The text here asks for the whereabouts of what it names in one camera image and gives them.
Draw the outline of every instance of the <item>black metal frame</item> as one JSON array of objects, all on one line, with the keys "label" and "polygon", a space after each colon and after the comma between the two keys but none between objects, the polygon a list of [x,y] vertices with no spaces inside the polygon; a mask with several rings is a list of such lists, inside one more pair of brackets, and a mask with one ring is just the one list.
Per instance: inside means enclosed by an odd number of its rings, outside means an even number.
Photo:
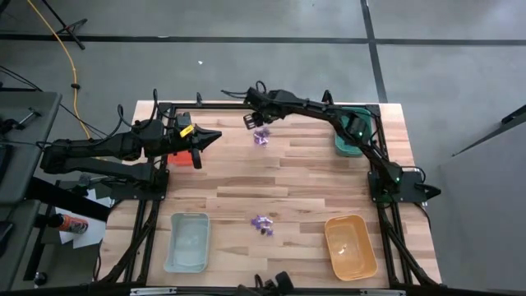
[{"label": "black metal frame", "polygon": [[[378,129],[378,133],[377,133],[377,135],[378,135],[378,143],[377,144],[382,149],[382,151],[385,153],[385,155],[387,155],[387,145],[385,143],[385,133],[384,133],[384,128],[383,128],[383,125],[382,125],[382,122],[381,122],[381,111],[380,111],[380,108],[379,108],[378,104],[354,105],[353,107],[365,108],[365,109],[369,110],[370,112],[372,112],[372,113],[374,113],[376,115],[375,116],[375,124],[376,124],[376,128]],[[159,104],[159,110],[161,112],[164,111],[164,110],[169,110],[169,114],[170,114],[171,117],[175,115],[177,109],[189,109],[189,110],[192,110],[192,109],[246,109],[246,110],[250,110],[246,105],[242,104],[241,102],[239,104],[227,104],[227,103],[207,104],[207,103],[202,103],[202,102],[196,102],[196,103],[160,103]],[[136,241],[136,237],[137,237],[138,233],[141,230],[145,207],[146,207],[146,202],[145,201],[140,201],[139,207],[137,208],[137,216],[136,216],[136,221],[135,221],[134,228],[133,228],[132,243],[134,243]],[[399,284],[399,281],[398,281],[398,278],[397,278],[397,276],[395,274],[395,264],[394,264],[394,260],[393,260],[392,251],[391,251],[391,248],[390,248],[390,239],[389,239],[389,235],[388,235],[389,226],[388,225],[383,225],[381,223],[381,221],[382,221],[381,216],[385,213],[385,209],[382,207],[382,204],[377,204],[377,209],[378,209],[379,221],[380,221],[380,224],[381,224],[381,237],[382,237],[382,243],[383,243],[383,246],[384,246],[384,255],[385,255],[385,261],[386,261],[386,265],[387,265],[387,275],[388,275],[388,279],[389,279],[389,284],[390,284],[390,286],[392,286],[394,284]],[[403,233],[403,230],[402,230],[402,222],[400,220],[399,208],[398,208],[398,205],[396,203],[394,203],[392,205],[391,211],[392,211],[393,221],[394,221],[394,231],[398,235],[400,241],[404,242],[404,233]],[[140,273],[139,277],[137,278],[137,281],[132,281],[132,274],[133,274],[134,265],[135,265],[135,256],[134,256],[134,257],[132,257],[130,259],[129,264],[128,264],[127,268],[126,268],[125,275],[124,275],[124,281],[125,282],[127,282],[127,283],[141,283],[141,284],[145,284],[146,283],[147,275],[148,275],[147,271],[148,271],[148,269],[150,267],[149,264],[150,264],[151,252],[152,252],[152,247],[153,247],[153,236],[155,235],[155,229],[152,229],[152,231],[150,232],[150,235],[151,235],[151,238],[149,236],[147,241],[146,241],[145,250],[143,252],[143,262],[142,262],[142,265],[141,265],[141,273]],[[400,257],[402,258],[402,267],[403,267],[403,272],[404,272],[404,283],[412,284],[412,277],[411,277],[410,270],[408,268],[408,263],[403,259],[403,256],[400,256]],[[214,293],[218,293],[218,291],[215,290],[216,288],[218,290],[222,289],[220,287],[206,287],[206,288],[210,289],[210,290],[213,290]],[[198,292],[198,290],[199,291],[203,290],[203,287],[198,287],[198,288],[196,288],[196,290],[192,289],[191,291],[193,293],[196,293],[196,292]],[[326,291],[328,293],[333,293],[334,292],[333,290],[334,289],[309,289],[309,288],[305,289],[306,292],[307,291],[318,291],[320,293],[322,293],[323,291]],[[347,292],[352,292],[354,290],[355,289],[342,289],[342,291],[347,291]]]},{"label": "black metal frame", "polygon": [[[354,107],[361,107],[369,110],[370,112],[377,115],[375,117],[376,128],[378,129],[378,145],[387,155],[387,147],[385,144],[385,133],[381,121],[381,113],[378,104],[365,104],[365,105],[354,105]],[[206,104],[198,100],[196,103],[160,103],[159,112],[165,112],[169,110],[170,117],[173,117],[177,109],[246,109],[249,110],[244,104]],[[161,161],[161,168],[166,168],[168,156],[163,156]],[[110,273],[98,282],[91,284],[74,286],[74,287],[62,287],[62,288],[41,288],[32,290],[19,290],[12,291],[9,294],[15,295],[130,295],[131,289],[145,288],[148,278],[148,271],[150,269],[150,259],[153,248],[153,242],[155,238],[155,226],[157,224],[157,218],[159,215],[159,208],[161,201],[152,201],[152,209],[150,211],[147,221],[143,225],[143,215],[145,213],[146,201],[139,201],[137,209],[136,221],[133,229],[133,236],[130,247],[125,251],[118,264],[113,267]],[[404,235],[402,231],[402,224],[400,220],[399,208],[396,203],[391,205],[391,213],[394,221],[392,225],[386,219],[385,207],[381,203],[376,203],[378,212],[378,218],[381,228],[382,244],[384,248],[385,263],[387,269],[387,276],[389,281],[389,292],[378,289],[333,289],[333,288],[297,288],[294,289],[293,294],[297,295],[367,295],[367,294],[384,294],[387,293],[398,293],[398,295],[404,295],[404,291],[407,295],[498,295],[494,293],[478,292],[462,289],[450,289],[442,284],[437,284],[433,280],[429,279],[425,273],[419,274],[418,271],[422,271],[418,263],[414,260],[413,256],[404,244]],[[136,280],[132,280],[132,274],[136,259],[136,250],[146,239],[145,250],[143,252],[143,260],[141,263],[141,271]],[[393,260],[392,250],[390,248],[390,242],[394,243],[400,253],[402,261],[402,270],[404,276],[404,282],[400,283],[395,273],[395,264]],[[119,276],[125,271],[124,282],[117,283]],[[415,285],[412,283],[411,271],[414,272],[421,285]],[[213,294],[213,295],[234,295],[236,287],[195,287],[195,286],[177,286],[175,287],[177,294]]]}]

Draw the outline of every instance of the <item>black stand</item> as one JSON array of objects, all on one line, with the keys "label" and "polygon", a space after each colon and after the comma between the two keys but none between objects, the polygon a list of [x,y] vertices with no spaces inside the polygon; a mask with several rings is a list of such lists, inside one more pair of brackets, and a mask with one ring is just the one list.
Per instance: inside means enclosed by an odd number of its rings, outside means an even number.
[{"label": "black stand", "polygon": [[57,35],[60,35],[60,34],[63,34],[63,33],[68,33],[73,41],[75,41],[75,43],[82,49],[84,50],[85,49],[85,46],[84,44],[76,37],[75,35],[75,31],[80,28],[82,25],[84,25],[88,19],[82,19],[80,21],[76,21],[74,23],[72,23],[71,25],[66,25],[66,23],[60,18],[60,16],[58,16],[58,14],[53,10],[53,8],[51,7],[51,5],[49,5],[48,1],[46,0],[42,0],[42,3],[51,11],[51,13],[53,13],[53,15],[57,18],[57,20],[60,22],[60,24],[62,25],[62,28],[58,31],[55,32],[55,34]]}]

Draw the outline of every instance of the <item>wood grain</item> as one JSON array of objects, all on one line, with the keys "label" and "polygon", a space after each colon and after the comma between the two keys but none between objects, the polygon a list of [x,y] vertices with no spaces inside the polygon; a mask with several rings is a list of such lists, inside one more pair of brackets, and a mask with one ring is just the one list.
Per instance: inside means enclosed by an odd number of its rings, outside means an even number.
[{"label": "wood grain", "polygon": [[[401,105],[380,107],[390,158],[414,165]],[[137,102],[134,119],[148,118],[151,108],[150,101]],[[255,273],[266,280],[280,271],[287,271],[297,287],[388,285],[378,217],[367,188],[369,163],[365,157],[337,156],[335,133],[328,123],[291,115],[273,123],[269,145],[259,147],[242,121],[246,111],[190,112],[194,123],[220,130],[223,136],[201,155],[203,169],[169,165],[170,184],[159,213],[148,285],[253,286]],[[136,207],[135,201],[125,201],[110,215],[101,276],[126,250]],[[163,269],[170,216],[177,212],[210,216],[209,264],[200,274],[169,274]],[[408,249],[429,276],[440,281],[425,216],[408,204],[400,205],[400,213]],[[369,279],[343,282],[332,271],[324,224],[349,214],[366,220],[378,272]],[[275,236],[261,236],[250,226],[255,215],[272,217]],[[396,251],[394,258],[401,278]]]}]

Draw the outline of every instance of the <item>gray floor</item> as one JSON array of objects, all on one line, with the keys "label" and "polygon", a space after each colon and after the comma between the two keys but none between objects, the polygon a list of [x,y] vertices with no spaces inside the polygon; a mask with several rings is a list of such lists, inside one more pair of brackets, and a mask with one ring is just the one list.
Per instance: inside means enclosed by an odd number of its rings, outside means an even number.
[{"label": "gray floor", "polygon": [[[91,35],[366,37],[358,0],[50,2],[68,21],[88,18],[81,32]],[[377,38],[526,38],[521,17],[526,2],[520,0],[370,0],[369,6]],[[25,2],[13,3],[7,13],[0,19],[0,32],[47,33]],[[68,45],[82,85],[78,106],[83,119],[105,131],[117,121],[117,104],[131,118],[135,102],[150,99],[154,87],[161,99],[194,99],[197,91],[204,99],[226,99],[220,89],[245,90],[263,80],[269,88],[285,88],[311,99],[330,89],[338,101],[378,102],[366,44],[85,45],[85,51]],[[429,183],[440,183],[436,179],[440,162],[526,101],[526,47],[382,45],[378,52],[387,99],[403,105],[415,160],[427,171]],[[0,65],[45,90],[63,93],[63,103],[72,106],[71,69],[57,43],[0,41]],[[84,133],[61,112],[50,139],[59,137],[83,138]],[[430,202],[443,281],[485,289],[476,276],[483,271],[461,260],[460,248],[455,247],[461,239],[446,226],[446,221],[454,220],[447,209],[439,197]],[[60,259],[72,250],[65,246],[48,252],[54,252],[49,260],[62,263],[50,271],[49,285],[90,280],[93,249],[79,251],[85,253],[85,264],[76,263],[84,267],[76,268],[75,278],[64,276],[71,274],[72,265]]]}]

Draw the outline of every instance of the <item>spray can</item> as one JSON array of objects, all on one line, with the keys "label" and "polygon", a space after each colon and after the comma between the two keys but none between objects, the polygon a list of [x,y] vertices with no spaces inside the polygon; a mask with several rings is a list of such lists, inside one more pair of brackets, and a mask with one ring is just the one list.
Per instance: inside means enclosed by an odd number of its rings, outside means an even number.
[{"label": "spray can", "polygon": [[88,230],[88,221],[69,215],[55,214],[49,217],[48,226],[73,234],[83,234]]}]

